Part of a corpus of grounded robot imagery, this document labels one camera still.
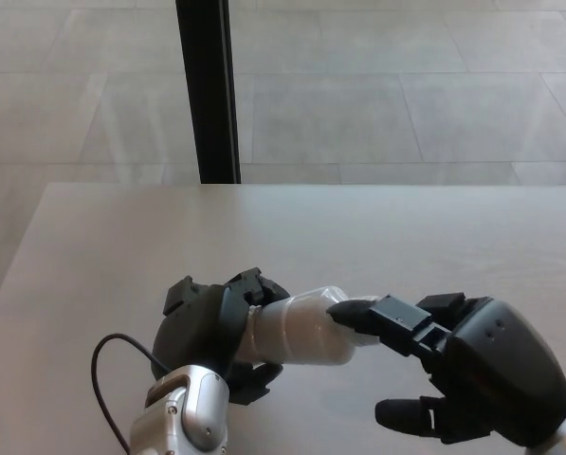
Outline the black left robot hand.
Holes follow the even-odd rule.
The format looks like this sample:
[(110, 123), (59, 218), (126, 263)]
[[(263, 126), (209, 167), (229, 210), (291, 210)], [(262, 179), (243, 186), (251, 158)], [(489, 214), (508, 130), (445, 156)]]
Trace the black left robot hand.
[(151, 370), (156, 380), (186, 365), (222, 375), (231, 404), (248, 406), (269, 393), (283, 371), (269, 361), (244, 361), (236, 355), (252, 306), (265, 307), (290, 294), (264, 277), (258, 267), (223, 284), (199, 284), (187, 276), (169, 288), (164, 319), (155, 335)]

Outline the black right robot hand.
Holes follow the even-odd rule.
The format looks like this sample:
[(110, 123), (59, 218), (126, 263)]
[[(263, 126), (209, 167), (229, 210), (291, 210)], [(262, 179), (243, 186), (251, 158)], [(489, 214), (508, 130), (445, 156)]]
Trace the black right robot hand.
[(327, 312), (335, 323), (418, 358), (441, 393), (378, 402), (374, 417), (384, 428), (445, 445), (497, 432), (532, 449), (566, 420), (566, 376), (556, 356), (502, 300), (453, 293), (409, 304), (387, 296), (346, 300)]

